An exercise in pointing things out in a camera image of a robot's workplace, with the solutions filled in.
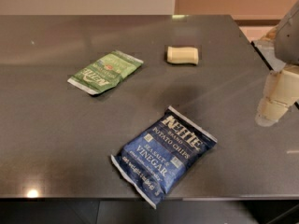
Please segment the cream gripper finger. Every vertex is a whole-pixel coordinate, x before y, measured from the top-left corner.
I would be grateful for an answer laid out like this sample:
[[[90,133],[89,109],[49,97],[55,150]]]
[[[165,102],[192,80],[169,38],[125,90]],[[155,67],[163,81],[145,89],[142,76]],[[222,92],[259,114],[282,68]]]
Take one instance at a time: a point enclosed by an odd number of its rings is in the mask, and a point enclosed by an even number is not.
[[[277,123],[299,100],[299,66],[287,64],[267,76],[255,121],[262,127]]]

